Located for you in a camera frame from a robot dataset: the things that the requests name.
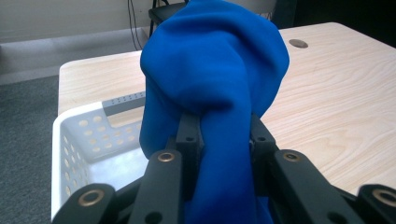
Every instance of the black cable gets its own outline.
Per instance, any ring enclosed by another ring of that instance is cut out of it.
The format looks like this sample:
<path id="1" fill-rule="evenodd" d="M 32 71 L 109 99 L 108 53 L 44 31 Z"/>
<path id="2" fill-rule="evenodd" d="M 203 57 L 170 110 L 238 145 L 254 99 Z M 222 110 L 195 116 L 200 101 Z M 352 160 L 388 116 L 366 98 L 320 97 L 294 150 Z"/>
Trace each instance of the black cable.
<path id="1" fill-rule="evenodd" d="M 142 45 L 140 44 L 139 37 L 137 35 L 136 16 L 134 14 L 134 2 L 133 2 L 133 0 L 127 0 L 127 1 L 128 1 L 129 26 L 130 26 L 130 29 L 131 29 L 132 40 L 134 41 L 134 32 L 135 32 L 137 43 L 138 43 L 140 49 L 143 49 Z M 132 8 L 132 12 L 133 12 L 133 15 L 134 15 L 134 32 L 132 31 L 131 8 Z"/>
<path id="2" fill-rule="evenodd" d="M 131 9 L 129 7 L 129 0 L 127 1 L 128 1 L 129 28 L 131 29 L 132 41 L 134 42 L 134 32 L 132 31 Z"/>

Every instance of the wooden table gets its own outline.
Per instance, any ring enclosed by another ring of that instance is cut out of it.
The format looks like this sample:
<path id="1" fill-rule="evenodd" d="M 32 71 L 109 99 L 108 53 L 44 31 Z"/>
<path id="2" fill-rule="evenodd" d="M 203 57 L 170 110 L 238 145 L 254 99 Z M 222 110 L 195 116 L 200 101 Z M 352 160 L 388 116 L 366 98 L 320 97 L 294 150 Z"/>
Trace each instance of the wooden table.
<path id="1" fill-rule="evenodd" d="M 396 49 L 337 23 L 280 33 L 290 68 L 262 117 L 278 146 L 303 152 L 351 193 L 370 183 L 396 189 Z M 139 59 L 138 51 L 62 66 L 59 114 L 143 91 Z"/>

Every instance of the blue cloth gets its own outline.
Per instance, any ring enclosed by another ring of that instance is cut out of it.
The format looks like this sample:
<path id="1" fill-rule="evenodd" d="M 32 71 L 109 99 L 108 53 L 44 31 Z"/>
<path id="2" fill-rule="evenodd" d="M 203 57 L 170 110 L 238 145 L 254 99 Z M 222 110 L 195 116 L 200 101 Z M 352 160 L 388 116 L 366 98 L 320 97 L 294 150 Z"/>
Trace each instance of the blue cloth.
<path id="1" fill-rule="evenodd" d="M 271 105 L 288 66 L 271 22 L 220 0 L 191 0 L 144 47 L 146 156 L 176 135 L 183 111 L 201 117 L 205 148 L 186 223 L 271 223 L 265 199 L 254 195 L 250 115 Z"/>

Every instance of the white plastic basket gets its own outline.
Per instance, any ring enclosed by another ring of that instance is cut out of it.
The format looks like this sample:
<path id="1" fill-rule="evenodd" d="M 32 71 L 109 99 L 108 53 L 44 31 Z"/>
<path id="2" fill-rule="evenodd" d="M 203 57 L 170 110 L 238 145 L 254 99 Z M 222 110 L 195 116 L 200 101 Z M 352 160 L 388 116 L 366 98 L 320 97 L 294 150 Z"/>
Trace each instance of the white plastic basket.
<path id="1" fill-rule="evenodd" d="M 148 160 L 139 145 L 141 117 L 113 127 L 109 116 L 144 106 L 145 93 L 84 105 L 53 123 L 51 218 L 76 190 L 106 183 L 116 190 L 142 176 Z"/>

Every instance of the desk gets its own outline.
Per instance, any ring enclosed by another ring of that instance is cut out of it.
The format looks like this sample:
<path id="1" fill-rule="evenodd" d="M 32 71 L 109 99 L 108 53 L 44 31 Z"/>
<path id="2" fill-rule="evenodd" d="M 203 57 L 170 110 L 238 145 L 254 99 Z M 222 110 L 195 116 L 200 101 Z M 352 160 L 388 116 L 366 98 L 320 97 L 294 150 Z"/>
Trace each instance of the desk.
<path id="1" fill-rule="evenodd" d="M 370 183 L 396 189 L 396 49 L 337 23 L 280 33 L 290 68 L 262 117 L 278 146 L 303 152 L 351 193 Z M 143 91 L 139 59 L 132 52 L 63 65 L 59 114 Z"/>

